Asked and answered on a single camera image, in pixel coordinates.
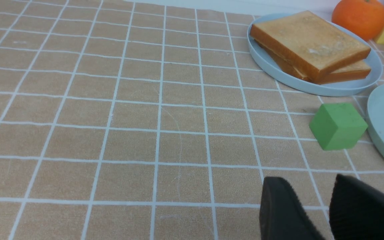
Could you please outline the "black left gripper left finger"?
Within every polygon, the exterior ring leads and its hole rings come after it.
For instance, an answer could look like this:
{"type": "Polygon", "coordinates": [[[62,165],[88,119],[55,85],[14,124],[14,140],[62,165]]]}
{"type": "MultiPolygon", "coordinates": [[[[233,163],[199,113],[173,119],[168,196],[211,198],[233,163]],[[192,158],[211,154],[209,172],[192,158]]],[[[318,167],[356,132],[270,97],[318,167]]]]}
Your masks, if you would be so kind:
{"type": "Polygon", "coordinates": [[[259,213],[262,240],[324,240],[290,183],[265,177],[259,213]]]}

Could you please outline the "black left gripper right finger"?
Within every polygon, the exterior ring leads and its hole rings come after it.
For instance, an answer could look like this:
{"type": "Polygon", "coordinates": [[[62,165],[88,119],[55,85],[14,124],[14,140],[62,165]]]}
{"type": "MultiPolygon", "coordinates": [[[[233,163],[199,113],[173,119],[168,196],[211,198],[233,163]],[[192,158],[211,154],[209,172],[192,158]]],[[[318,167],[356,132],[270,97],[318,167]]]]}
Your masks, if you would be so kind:
{"type": "Polygon", "coordinates": [[[384,240],[384,193],[352,176],[337,174],[329,225],[336,240],[384,240]]]}

